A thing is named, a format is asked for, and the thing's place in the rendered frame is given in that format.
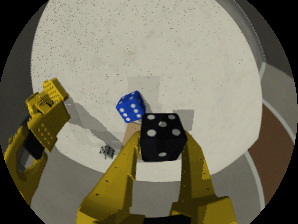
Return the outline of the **tan flat mat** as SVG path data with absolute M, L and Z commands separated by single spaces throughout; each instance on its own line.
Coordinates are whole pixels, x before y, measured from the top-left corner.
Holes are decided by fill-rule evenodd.
M 126 132 L 125 132 L 125 135 L 124 135 L 124 139 L 123 139 L 123 142 L 122 142 L 121 149 L 125 146 L 125 144 L 129 140 L 129 138 L 136 131 L 141 131 L 141 124 L 140 123 L 136 123 L 136 122 L 130 122 L 130 123 L 128 123 L 127 128 L 126 128 Z M 140 153 L 139 153 L 139 156 L 137 157 L 137 159 L 142 160 L 141 149 L 140 149 Z

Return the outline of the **blue die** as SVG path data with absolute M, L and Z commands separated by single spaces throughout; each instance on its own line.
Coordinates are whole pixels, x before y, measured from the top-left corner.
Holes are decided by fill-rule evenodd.
M 146 113 L 146 105 L 139 91 L 121 97 L 116 109 L 126 123 L 142 119 L 142 115 Z

